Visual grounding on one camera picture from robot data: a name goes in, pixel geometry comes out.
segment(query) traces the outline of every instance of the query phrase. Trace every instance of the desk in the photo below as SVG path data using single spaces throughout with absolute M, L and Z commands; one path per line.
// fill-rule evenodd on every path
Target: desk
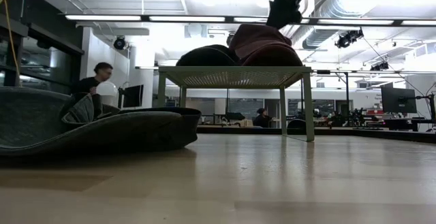
M 187 89 L 279 89 L 282 135 L 287 135 L 285 89 L 303 79 L 307 141 L 315 139 L 310 67 L 159 67 L 158 104 L 165 105 L 166 79 L 181 88 L 181 107 Z
M 433 124 L 435 121 L 431 119 L 421 118 L 390 118 L 384 122 L 389 130 L 412 130 L 418 132 L 418 124 Z

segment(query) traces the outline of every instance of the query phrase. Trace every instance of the gray lounge chair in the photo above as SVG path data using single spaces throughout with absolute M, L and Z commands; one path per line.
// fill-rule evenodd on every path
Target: gray lounge chair
M 0 156 L 175 150 L 197 140 L 201 113 L 182 108 L 121 111 L 70 130 L 60 116 L 70 99 L 49 91 L 1 87 Z

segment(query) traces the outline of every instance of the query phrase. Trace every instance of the doorway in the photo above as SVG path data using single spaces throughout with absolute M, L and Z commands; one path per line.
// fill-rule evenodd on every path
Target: doorway
M 346 100 L 336 100 L 335 101 L 334 110 L 337 111 L 339 114 L 346 114 L 347 111 L 353 110 L 353 101 L 349 101 L 349 108 L 347 109 L 347 101 Z

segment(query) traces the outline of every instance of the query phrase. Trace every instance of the camera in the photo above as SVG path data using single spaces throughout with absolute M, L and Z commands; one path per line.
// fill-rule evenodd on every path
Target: camera
M 117 50 L 125 50 L 129 47 L 129 43 L 125 41 L 125 36 L 118 36 L 114 42 L 114 48 Z
M 358 31 L 348 31 L 346 34 L 340 35 L 334 45 L 337 48 L 346 48 L 362 37 L 364 37 L 362 29 Z

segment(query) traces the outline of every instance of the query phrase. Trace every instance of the man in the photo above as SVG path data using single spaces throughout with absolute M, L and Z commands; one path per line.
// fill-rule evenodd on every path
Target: man
M 84 78 L 77 82 L 73 85 L 71 93 L 90 93 L 94 95 L 97 90 L 97 85 L 107 81 L 111 77 L 113 69 L 114 68 L 109 63 L 98 63 L 94 68 L 95 76 Z
M 258 109 L 259 116 L 256 117 L 256 119 L 253 121 L 254 126 L 259 126 L 262 128 L 269 128 L 270 127 L 270 121 L 273 119 L 270 116 L 266 114 L 265 108 L 259 108 Z

